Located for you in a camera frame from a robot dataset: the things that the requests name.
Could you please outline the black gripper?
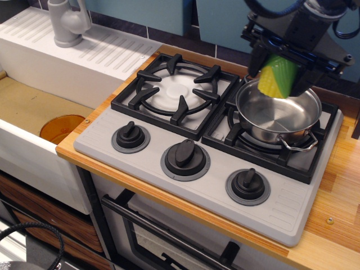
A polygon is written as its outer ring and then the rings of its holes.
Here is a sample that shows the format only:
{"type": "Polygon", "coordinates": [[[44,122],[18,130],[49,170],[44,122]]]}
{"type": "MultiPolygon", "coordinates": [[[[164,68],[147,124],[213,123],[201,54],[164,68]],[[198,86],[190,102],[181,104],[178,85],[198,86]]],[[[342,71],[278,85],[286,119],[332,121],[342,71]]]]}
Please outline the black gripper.
{"type": "Polygon", "coordinates": [[[330,37],[328,29],[353,8],[291,5],[283,11],[270,11],[251,5],[241,34],[252,47],[249,75],[255,78],[273,53],[299,65],[289,96],[300,96],[327,74],[338,77],[354,64],[354,58],[330,37]]]}

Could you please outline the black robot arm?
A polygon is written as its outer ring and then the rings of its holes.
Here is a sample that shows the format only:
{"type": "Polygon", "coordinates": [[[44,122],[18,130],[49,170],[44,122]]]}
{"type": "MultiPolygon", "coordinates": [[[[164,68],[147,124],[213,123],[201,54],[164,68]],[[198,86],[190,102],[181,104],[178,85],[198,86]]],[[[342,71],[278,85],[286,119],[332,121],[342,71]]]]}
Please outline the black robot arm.
{"type": "Polygon", "coordinates": [[[249,22],[242,38],[252,47],[248,73],[259,77],[258,89],[272,98],[299,96],[324,77],[339,79],[354,58],[329,35],[354,38],[338,31],[347,10],[359,1],[296,1],[282,11],[271,11],[258,1],[246,1],[249,22]]]}

